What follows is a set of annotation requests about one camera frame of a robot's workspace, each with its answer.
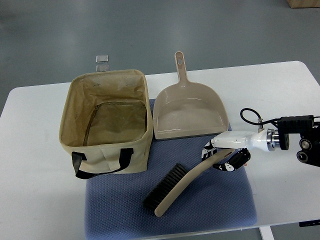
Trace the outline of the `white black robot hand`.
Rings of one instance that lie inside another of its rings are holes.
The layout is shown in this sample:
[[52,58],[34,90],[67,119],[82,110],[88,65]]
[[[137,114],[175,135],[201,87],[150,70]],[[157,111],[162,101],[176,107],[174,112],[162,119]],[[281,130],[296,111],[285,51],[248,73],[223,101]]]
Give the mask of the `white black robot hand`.
[[251,158],[249,150],[274,151],[273,129],[261,132],[253,131],[225,131],[212,138],[202,149],[201,160],[205,161],[222,149],[234,149],[237,152],[225,163],[214,163],[213,168],[233,172],[242,167]]

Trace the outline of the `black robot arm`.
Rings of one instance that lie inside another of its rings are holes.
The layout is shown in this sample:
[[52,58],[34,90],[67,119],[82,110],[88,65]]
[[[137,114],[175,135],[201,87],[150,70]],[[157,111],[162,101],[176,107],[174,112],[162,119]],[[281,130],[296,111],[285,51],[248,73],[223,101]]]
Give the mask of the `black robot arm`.
[[265,125],[271,124],[275,129],[267,133],[267,145],[287,151],[290,137],[297,141],[296,158],[303,164],[320,166],[320,117],[314,115],[283,116],[263,120],[261,115],[252,108],[243,108],[240,118],[261,131]]

